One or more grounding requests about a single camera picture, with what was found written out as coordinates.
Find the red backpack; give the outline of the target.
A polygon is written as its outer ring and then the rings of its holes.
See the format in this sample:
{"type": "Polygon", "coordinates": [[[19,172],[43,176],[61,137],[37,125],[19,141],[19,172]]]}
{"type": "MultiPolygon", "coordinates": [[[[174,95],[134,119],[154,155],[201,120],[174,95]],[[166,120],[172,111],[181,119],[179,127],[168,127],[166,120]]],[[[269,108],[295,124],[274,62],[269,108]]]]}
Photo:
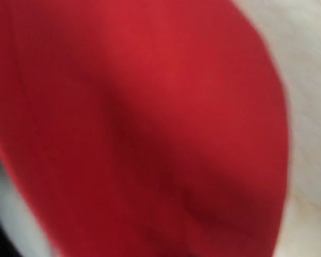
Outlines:
{"type": "Polygon", "coordinates": [[[0,1],[0,159],[61,256],[272,256],[283,87],[231,1],[0,1]]]}

